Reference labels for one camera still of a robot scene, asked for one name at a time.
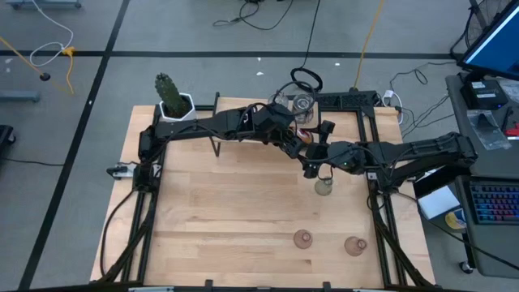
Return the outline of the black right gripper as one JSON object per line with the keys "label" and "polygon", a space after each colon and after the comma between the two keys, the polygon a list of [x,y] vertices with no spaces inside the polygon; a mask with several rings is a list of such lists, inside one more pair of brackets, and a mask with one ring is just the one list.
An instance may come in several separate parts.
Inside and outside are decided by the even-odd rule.
{"label": "black right gripper", "polygon": [[316,178],[322,164],[330,165],[349,174],[360,175],[366,172],[366,156],[364,150],[357,144],[347,141],[328,143],[327,139],[333,133],[335,123],[324,120],[317,128],[320,135],[313,135],[307,146],[305,156],[302,156],[304,177]]}

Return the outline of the glass jar with silver lid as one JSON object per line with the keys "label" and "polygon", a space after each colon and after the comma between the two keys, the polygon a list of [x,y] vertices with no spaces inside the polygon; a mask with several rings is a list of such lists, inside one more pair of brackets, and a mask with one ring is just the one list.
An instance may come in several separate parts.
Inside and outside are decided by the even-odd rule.
{"label": "glass jar with silver lid", "polygon": [[298,94],[292,103],[292,113],[298,125],[306,125],[314,118],[315,98],[309,94]]}

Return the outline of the ribbed metal candle tin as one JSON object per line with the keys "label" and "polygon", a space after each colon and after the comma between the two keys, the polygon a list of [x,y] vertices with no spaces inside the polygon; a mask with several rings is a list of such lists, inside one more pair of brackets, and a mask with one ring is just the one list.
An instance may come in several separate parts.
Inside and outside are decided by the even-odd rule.
{"label": "ribbed metal candle tin", "polygon": [[269,104],[279,104],[279,105],[283,105],[283,106],[286,107],[286,108],[289,107],[289,99],[288,99],[288,97],[287,97],[283,92],[279,92],[279,93],[274,93],[274,94],[272,94],[272,95],[268,98],[268,103],[269,103]]}

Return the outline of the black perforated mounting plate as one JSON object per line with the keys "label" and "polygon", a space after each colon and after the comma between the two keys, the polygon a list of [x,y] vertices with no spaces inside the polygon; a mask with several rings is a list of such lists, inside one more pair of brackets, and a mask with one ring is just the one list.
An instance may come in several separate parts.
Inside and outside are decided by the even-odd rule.
{"label": "black perforated mounting plate", "polygon": [[376,91],[352,91],[318,93],[317,101],[322,110],[342,111],[373,106],[378,100]]}

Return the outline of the wooden shelf riser black legs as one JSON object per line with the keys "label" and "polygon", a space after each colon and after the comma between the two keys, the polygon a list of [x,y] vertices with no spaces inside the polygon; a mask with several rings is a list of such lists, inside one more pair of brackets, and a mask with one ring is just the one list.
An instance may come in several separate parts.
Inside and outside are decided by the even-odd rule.
{"label": "wooden shelf riser black legs", "polygon": [[[247,107],[250,104],[262,103],[267,104],[267,99],[258,99],[258,98],[244,98],[244,97],[222,97],[219,92],[216,92],[213,115],[224,111],[231,110],[235,108]],[[312,111],[309,113],[306,118],[307,123],[300,123],[299,121],[293,122],[291,124],[292,127],[297,127],[299,131],[310,131],[311,129],[317,128],[321,124],[321,113],[320,106],[316,102],[313,105]],[[213,137],[210,139],[212,144],[212,149],[216,157],[219,157],[221,144],[226,143],[226,140],[221,140],[219,138]]]}

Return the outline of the white box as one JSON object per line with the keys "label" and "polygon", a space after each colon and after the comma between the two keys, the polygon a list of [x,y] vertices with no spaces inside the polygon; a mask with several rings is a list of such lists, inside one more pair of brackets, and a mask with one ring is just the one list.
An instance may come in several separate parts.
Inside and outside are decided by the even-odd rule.
{"label": "white box", "polygon": [[460,206],[458,198],[447,186],[419,198],[418,204],[423,215],[428,220]]}

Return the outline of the clear plastic bag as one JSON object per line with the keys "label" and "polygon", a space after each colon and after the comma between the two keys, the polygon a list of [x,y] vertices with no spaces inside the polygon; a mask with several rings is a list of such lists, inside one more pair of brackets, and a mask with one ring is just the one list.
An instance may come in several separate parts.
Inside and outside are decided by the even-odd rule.
{"label": "clear plastic bag", "polygon": [[467,118],[476,136],[486,150],[509,149],[511,143],[500,130],[490,110],[470,109]]}

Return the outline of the small black computer box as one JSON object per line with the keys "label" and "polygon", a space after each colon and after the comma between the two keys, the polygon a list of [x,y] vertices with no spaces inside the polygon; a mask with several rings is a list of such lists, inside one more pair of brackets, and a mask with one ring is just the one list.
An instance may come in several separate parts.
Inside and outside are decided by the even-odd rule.
{"label": "small black computer box", "polygon": [[469,110],[498,110],[508,103],[508,98],[497,80],[468,82],[461,88]]}

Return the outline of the grey desk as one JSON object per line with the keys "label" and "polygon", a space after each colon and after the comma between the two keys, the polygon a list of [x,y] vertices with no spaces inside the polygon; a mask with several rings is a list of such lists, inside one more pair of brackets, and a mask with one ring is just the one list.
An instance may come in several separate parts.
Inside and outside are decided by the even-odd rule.
{"label": "grey desk", "polygon": [[519,140],[510,140],[512,147],[508,149],[486,150],[467,118],[467,106],[461,95],[461,77],[448,75],[445,83],[459,132],[471,139],[478,153],[478,160],[470,167],[471,174],[488,178],[519,179]]}

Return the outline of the grey wheeled cart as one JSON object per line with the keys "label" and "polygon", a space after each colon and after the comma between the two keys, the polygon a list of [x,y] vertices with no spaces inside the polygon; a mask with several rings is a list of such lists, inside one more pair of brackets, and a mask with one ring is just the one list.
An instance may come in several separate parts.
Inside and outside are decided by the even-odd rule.
{"label": "grey wheeled cart", "polygon": [[460,176],[455,179],[454,186],[467,223],[466,230],[462,234],[462,238],[467,242],[465,245],[467,259],[459,263],[459,268],[464,273],[477,270],[487,277],[519,279],[519,225],[478,224],[474,219],[468,198],[468,186],[471,181],[519,184],[519,180],[501,178]]}

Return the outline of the computer monitor blue screen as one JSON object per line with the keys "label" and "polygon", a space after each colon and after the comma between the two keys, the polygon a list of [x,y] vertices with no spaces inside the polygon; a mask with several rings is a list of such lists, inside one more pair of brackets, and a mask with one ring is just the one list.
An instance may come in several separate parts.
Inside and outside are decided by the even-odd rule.
{"label": "computer monitor blue screen", "polygon": [[508,0],[457,63],[459,67],[519,81],[519,0]]}

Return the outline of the grey floor bar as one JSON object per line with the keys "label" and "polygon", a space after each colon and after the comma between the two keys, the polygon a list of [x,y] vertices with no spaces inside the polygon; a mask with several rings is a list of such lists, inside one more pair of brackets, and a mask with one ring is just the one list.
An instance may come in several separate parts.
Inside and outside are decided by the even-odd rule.
{"label": "grey floor bar", "polygon": [[40,94],[37,91],[0,90],[0,101],[32,101],[38,102]]}

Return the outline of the grey cart base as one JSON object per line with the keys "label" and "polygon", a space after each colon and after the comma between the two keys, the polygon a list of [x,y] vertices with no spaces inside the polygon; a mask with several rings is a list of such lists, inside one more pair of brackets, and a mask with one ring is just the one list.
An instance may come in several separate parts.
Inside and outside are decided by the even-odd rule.
{"label": "grey cart base", "polygon": [[4,0],[14,10],[22,7],[75,7],[80,9],[83,5],[80,0]]}

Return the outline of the black metal table frame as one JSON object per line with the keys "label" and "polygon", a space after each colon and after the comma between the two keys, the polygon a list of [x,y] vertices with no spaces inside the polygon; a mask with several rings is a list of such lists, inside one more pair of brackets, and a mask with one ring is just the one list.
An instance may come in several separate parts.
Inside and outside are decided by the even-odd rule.
{"label": "black metal table frame", "polygon": [[[410,284],[401,262],[375,228],[388,223],[411,263],[434,278],[417,208],[408,197],[368,205],[366,178],[334,170],[332,193],[315,192],[298,161],[259,142],[221,144],[211,138],[174,141],[158,162],[153,193],[129,178],[114,183],[106,213],[109,228],[92,269],[97,283],[180,291],[242,287],[383,289]],[[294,245],[298,230],[313,243]],[[353,257],[348,237],[367,249]]]}

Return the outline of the silver left base bracket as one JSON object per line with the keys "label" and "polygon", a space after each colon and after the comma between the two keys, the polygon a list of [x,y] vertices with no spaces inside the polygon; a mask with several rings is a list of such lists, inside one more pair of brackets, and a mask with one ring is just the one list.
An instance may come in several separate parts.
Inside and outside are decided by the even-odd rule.
{"label": "silver left base bracket", "polygon": [[115,180],[132,178],[136,166],[137,164],[133,162],[119,162],[115,166],[107,168],[106,173]]}

